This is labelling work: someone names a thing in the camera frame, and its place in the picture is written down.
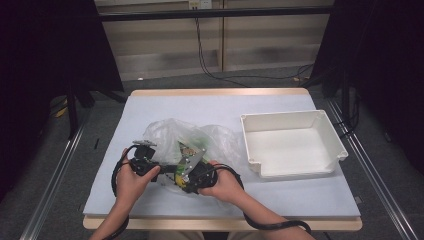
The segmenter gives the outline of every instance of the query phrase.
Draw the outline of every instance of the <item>gray floor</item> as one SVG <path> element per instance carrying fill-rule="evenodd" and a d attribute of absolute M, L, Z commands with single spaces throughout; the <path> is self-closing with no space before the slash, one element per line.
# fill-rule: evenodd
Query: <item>gray floor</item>
<path fill-rule="evenodd" d="M 297 68 L 263 69 L 227 73 L 236 75 L 296 75 Z M 297 87 L 289 79 L 237 78 L 249 87 Z M 240 87 L 231 82 L 212 79 L 204 74 L 168 77 L 143 81 L 124 82 L 125 95 L 135 89 L 166 88 L 223 88 Z M 327 100 L 320 93 L 320 86 L 309 89 L 318 109 L 328 111 Z M 116 103 L 98 93 L 93 93 L 97 102 L 92 109 L 79 108 L 80 115 L 89 114 L 79 145 L 72 157 L 54 202 L 39 232 L 39 239 L 86 239 L 91 231 L 82 226 L 82 205 L 87 200 L 96 169 L 113 136 L 123 104 Z M 360 108 L 360 122 L 355 130 L 381 177 L 394 198 L 409 218 L 415 232 L 424 238 L 424 177 L 413 169 L 402 150 L 393 142 L 387 142 L 384 129 L 370 113 L 366 104 Z M 69 125 L 67 116 L 51 117 L 45 127 L 35 158 L 26 166 L 24 176 L 0 204 L 0 239 L 18 239 L 32 212 L 37 206 L 58 160 L 67 144 Z M 358 232 L 330 232 L 332 239 L 402 239 L 386 209 L 369 183 L 357 158 L 351 153 L 341 162 L 352 193 L 360 197 L 358 204 L 364 223 Z M 327 239 L 323 233 L 313 234 L 317 239 Z M 145 232 L 126 231 L 121 239 L 144 239 Z"/>

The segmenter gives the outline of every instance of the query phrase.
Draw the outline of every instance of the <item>table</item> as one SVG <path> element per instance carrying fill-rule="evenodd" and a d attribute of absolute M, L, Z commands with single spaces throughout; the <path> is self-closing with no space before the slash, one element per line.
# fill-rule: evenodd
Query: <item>table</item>
<path fill-rule="evenodd" d="M 170 97 L 170 96 L 173 96 L 173 97 L 190 96 L 193 99 L 204 99 L 202 98 L 204 96 L 293 96 L 293 97 L 299 96 L 302 99 L 306 99 L 306 100 L 310 99 L 308 91 L 301 88 L 139 90 L 139 91 L 134 91 L 131 94 L 131 96 L 133 97 L 162 96 L 164 98 Z M 288 109 L 288 110 L 296 110 L 296 109 L 304 110 L 301 107 L 302 105 L 300 107 L 299 106 L 296 107 L 295 104 L 292 104 L 292 105 L 293 105 L 291 107 L 292 109 Z M 306 105 L 308 106 L 306 108 L 310 108 L 310 103 L 306 103 Z M 122 143 L 119 143 L 120 141 L 118 141 L 119 137 L 116 137 L 117 135 L 120 134 L 120 128 L 122 128 L 121 123 L 118 126 L 117 131 L 115 132 L 114 138 L 112 139 L 111 145 L 113 146 L 119 146 L 120 144 L 122 144 Z M 356 231 L 361 229 L 362 221 L 360 216 L 336 216 L 336 215 L 337 214 L 331 217 L 317 217 L 317 216 L 303 217 L 301 218 L 301 220 L 306 221 L 313 230 Z M 100 225 L 103 219 L 104 219 L 103 216 L 91 215 L 91 214 L 87 215 L 84 218 L 84 227 L 88 229 L 95 229 Z M 205 216 L 155 217 L 154 215 L 147 216 L 147 217 L 146 216 L 131 217 L 130 223 L 128 225 L 128 229 L 199 230 L 199 231 L 252 231 L 254 230 L 244 221 L 243 218 L 237 217 L 237 216 L 231 216 L 231 217 L 216 217 L 215 216 L 213 218 L 208 218 Z"/>

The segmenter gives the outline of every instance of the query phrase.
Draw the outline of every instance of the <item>hand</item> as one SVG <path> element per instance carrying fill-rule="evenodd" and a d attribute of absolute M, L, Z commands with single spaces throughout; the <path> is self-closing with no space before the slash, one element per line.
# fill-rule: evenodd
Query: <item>hand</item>
<path fill-rule="evenodd" d="M 132 206 L 137 199 L 143 194 L 147 184 L 156 176 L 160 171 L 160 167 L 156 166 L 151 169 L 146 175 L 138 176 L 129 166 L 128 157 L 125 156 L 121 170 L 119 171 L 116 179 L 116 202 Z"/>
<path fill-rule="evenodd" d="M 218 162 L 214 160 L 209 163 L 212 165 L 218 164 Z M 198 192 L 202 195 L 213 196 L 221 201 L 236 205 L 236 202 L 240 198 L 243 198 L 246 192 L 231 172 L 224 169 L 220 169 L 217 172 L 218 181 L 215 186 L 199 189 Z"/>

